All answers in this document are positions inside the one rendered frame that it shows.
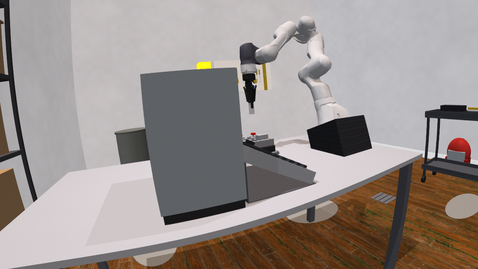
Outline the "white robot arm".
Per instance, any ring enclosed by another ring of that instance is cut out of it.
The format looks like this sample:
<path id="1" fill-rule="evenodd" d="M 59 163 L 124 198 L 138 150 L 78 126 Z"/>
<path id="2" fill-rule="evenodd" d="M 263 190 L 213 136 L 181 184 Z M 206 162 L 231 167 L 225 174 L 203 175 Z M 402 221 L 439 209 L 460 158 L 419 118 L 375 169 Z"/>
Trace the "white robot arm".
<path id="1" fill-rule="evenodd" d="M 273 34 L 276 40 L 269 45 L 258 48 L 252 43 L 242 44 L 240 46 L 240 69 L 243 74 L 257 73 L 255 65 L 276 60 L 278 52 L 292 37 L 300 44 L 307 43 L 307 56 L 310 61 L 298 72 L 298 78 L 311 90 L 318 125 L 321 125 L 327 121 L 351 116 L 345 108 L 336 104 L 329 85 L 320 80 L 320 77 L 330 70 L 332 63 L 329 57 L 324 55 L 324 38 L 321 33 L 316 32 L 316 28 L 311 17 L 302 16 L 298 25 L 288 21 L 279 26 Z"/>

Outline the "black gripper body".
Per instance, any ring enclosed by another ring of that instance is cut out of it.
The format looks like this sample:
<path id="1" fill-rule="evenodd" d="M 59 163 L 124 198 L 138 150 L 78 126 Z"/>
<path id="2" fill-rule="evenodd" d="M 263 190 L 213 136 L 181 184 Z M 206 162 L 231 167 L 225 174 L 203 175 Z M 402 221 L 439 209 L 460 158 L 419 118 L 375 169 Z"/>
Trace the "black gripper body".
<path id="1" fill-rule="evenodd" d="M 249 89 L 251 90 L 252 82 L 254 84 L 255 74 L 243 74 L 242 79 L 245 81 L 245 84 L 249 84 Z"/>

